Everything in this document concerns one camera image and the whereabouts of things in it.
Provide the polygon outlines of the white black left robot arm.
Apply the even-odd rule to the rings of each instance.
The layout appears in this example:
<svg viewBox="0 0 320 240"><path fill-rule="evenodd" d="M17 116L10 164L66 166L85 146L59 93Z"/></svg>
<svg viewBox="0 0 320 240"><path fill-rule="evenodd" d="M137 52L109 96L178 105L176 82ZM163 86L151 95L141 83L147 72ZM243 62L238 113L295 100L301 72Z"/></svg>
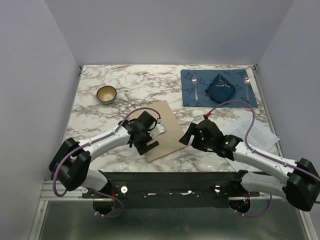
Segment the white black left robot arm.
<svg viewBox="0 0 320 240"><path fill-rule="evenodd" d="M90 169L93 160L120 146L135 147L144 155L159 145L156 137L166 132L160 118L154 118L145 108L139 117L127 116L111 130L97 136L76 141L66 139L49 164L53 181L60 182L66 191L79 187L93 189L101 198L111 191L107 176L100 170Z"/></svg>

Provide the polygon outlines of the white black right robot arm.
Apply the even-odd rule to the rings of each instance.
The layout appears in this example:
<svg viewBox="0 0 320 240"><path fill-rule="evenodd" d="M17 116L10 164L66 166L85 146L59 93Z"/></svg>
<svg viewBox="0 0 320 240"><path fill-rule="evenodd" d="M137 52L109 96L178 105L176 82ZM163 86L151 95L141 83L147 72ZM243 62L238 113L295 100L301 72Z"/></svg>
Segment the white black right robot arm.
<svg viewBox="0 0 320 240"><path fill-rule="evenodd" d="M320 194L320 176L311 161L281 158L258 150L240 137L224 135L209 119L198 124L191 123L179 142L265 173L246 172L242 178L233 180L230 191L236 196L245 192L267 193L284 198L295 208L309 212Z"/></svg>

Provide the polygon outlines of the beige paper folder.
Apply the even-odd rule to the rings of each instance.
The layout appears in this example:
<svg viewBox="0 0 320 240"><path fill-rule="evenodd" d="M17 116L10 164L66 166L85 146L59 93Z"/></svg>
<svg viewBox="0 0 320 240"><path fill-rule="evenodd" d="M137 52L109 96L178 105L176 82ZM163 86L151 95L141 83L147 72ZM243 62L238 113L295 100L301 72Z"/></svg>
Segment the beige paper folder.
<svg viewBox="0 0 320 240"><path fill-rule="evenodd" d="M161 116L161 124L166 129L166 132L157 136L155 141L159 145L145 154L148 162L152 162L161 157L174 153L186 147L186 145L179 142L180 138L185 134L178 119L175 117L172 109L166 100L162 100L147 107L159 112Z"/></svg>

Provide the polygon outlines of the printed white paper sheet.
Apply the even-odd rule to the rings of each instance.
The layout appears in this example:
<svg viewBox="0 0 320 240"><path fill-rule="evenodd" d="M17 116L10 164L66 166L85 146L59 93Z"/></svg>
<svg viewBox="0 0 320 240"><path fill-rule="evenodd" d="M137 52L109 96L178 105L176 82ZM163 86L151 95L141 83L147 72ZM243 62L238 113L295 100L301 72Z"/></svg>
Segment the printed white paper sheet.
<svg viewBox="0 0 320 240"><path fill-rule="evenodd" d="M223 133L225 135L234 135L245 140L245 134L252 123L253 115L251 112L245 112L230 126L228 126ZM253 127L249 131L248 143L260 150L272 153L279 156L277 143L280 139L270 131L270 128L264 126L262 122L255 119Z"/></svg>

